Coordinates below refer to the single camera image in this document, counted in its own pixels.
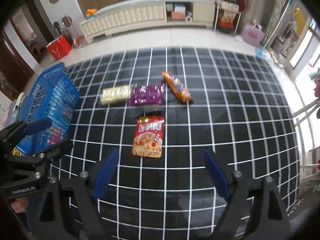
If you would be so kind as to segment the person's left hand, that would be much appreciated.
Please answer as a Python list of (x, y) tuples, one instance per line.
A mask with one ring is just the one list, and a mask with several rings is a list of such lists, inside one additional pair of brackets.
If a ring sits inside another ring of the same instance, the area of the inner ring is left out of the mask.
[(17, 198), (15, 200), (13, 200), (11, 203), (11, 208), (16, 213), (25, 213), (27, 206), (28, 206), (28, 198), (27, 197)]

